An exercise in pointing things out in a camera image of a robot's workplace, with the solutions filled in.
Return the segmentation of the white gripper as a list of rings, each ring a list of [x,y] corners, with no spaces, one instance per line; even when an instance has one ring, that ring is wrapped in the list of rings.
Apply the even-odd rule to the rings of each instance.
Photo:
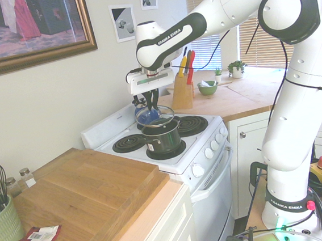
[[[143,94],[149,111],[152,110],[152,107],[158,110],[158,88],[173,83],[174,73],[171,68],[160,70],[157,74],[151,75],[143,72],[143,70],[132,70],[127,74],[126,81],[132,96]]]

